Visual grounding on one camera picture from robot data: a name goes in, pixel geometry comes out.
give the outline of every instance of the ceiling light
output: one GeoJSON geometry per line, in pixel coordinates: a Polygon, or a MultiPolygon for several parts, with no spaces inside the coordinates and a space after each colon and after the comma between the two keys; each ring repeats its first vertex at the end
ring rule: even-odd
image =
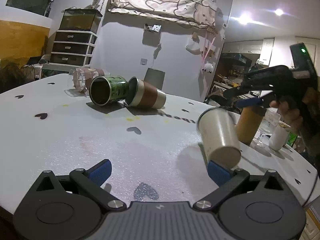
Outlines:
{"type": "Polygon", "coordinates": [[[243,24],[246,25],[248,22],[251,22],[252,20],[250,19],[250,17],[248,15],[241,15],[240,18],[238,19],[238,21],[243,24]]]}
{"type": "Polygon", "coordinates": [[[277,9],[277,10],[275,11],[275,14],[278,15],[278,16],[283,15],[283,10],[277,9]]]}

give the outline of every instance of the tabletop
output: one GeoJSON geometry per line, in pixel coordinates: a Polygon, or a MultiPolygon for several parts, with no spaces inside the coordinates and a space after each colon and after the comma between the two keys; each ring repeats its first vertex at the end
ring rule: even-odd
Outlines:
{"type": "MultiPolygon", "coordinates": [[[[211,106],[167,95],[161,110],[122,103],[100,108],[90,98],[68,95],[67,78],[59,74],[0,94],[1,207],[14,213],[43,170],[67,175],[103,159],[111,161],[112,174],[101,187],[127,205],[193,204],[218,188],[207,174],[196,129],[198,117],[211,106]]],[[[316,169],[291,147],[256,151],[241,143],[241,151],[238,167],[253,175],[275,169],[301,204],[308,198],[316,169]]],[[[309,201],[319,195],[318,179],[309,201]]]]}

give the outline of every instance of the green can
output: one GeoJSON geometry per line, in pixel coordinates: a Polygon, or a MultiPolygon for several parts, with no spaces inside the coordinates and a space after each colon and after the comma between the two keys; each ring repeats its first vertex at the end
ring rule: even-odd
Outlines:
{"type": "Polygon", "coordinates": [[[127,97],[128,93],[129,85],[121,76],[95,77],[89,88],[90,98],[98,106],[121,101],[127,97]]]}

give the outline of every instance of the cup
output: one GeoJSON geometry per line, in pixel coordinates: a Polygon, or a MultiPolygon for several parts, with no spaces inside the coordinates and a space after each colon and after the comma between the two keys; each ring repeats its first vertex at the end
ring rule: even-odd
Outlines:
{"type": "Polygon", "coordinates": [[[129,93],[127,81],[121,77],[95,77],[89,88],[89,95],[94,104],[104,106],[125,99],[129,93]]]}
{"type": "Polygon", "coordinates": [[[103,69],[73,68],[69,72],[68,88],[89,96],[90,84],[96,76],[110,76],[110,73],[103,69]]]}
{"type": "Polygon", "coordinates": [[[207,161],[213,160],[231,169],[241,158],[240,143],[231,113],[221,108],[209,108],[197,122],[207,161]]]}
{"type": "Polygon", "coordinates": [[[266,109],[261,106],[244,107],[236,125],[236,133],[240,142],[250,145],[256,134],[266,109]]]}
{"type": "Polygon", "coordinates": [[[279,151],[288,141],[290,126],[285,123],[279,123],[270,137],[269,147],[279,151]]]}
{"type": "Polygon", "coordinates": [[[132,77],[129,93],[124,102],[127,106],[160,109],[164,106],[166,94],[149,83],[132,77]]]}

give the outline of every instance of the wall outlet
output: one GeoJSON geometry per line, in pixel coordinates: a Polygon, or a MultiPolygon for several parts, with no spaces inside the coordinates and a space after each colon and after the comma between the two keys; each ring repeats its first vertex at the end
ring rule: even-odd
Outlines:
{"type": "Polygon", "coordinates": [[[143,65],[145,66],[147,64],[148,60],[145,59],[145,58],[142,58],[141,61],[140,61],[140,65],[143,65]]]}

